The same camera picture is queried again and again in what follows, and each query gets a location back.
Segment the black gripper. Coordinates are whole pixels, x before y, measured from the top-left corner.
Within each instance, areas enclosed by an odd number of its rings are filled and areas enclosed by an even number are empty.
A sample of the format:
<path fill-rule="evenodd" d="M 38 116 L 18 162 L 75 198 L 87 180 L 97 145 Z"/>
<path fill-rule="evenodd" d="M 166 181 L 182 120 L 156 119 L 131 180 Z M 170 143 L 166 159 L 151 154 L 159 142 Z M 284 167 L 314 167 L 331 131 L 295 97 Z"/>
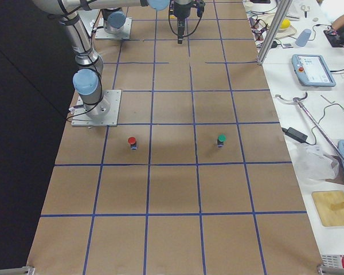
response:
<path fill-rule="evenodd" d="M 192 0 L 174 0 L 174 16 L 177 18 L 177 42 L 183 43 L 185 34 L 185 19 L 190 16 L 193 7 Z"/>

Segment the person's forearm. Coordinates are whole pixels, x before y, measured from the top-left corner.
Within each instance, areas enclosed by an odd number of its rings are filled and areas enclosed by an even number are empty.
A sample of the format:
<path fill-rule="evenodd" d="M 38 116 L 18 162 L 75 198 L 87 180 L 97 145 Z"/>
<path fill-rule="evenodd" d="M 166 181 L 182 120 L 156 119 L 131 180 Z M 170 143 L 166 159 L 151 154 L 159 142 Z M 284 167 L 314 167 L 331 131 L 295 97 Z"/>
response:
<path fill-rule="evenodd" d="M 344 14 L 338 17 L 332 24 L 331 24 L 332 29 L 338 30 L 342 27 L 344 27 Z"/>

